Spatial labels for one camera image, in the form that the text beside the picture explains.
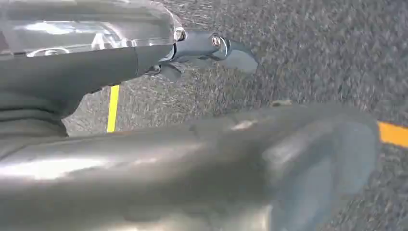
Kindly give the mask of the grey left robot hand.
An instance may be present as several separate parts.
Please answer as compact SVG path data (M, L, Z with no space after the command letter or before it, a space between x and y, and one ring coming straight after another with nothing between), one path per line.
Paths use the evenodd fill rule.
M156 1L1 1L1 230L314 231L360 192L379 129L338 104L68 137L84 95L212 61L258 66Z

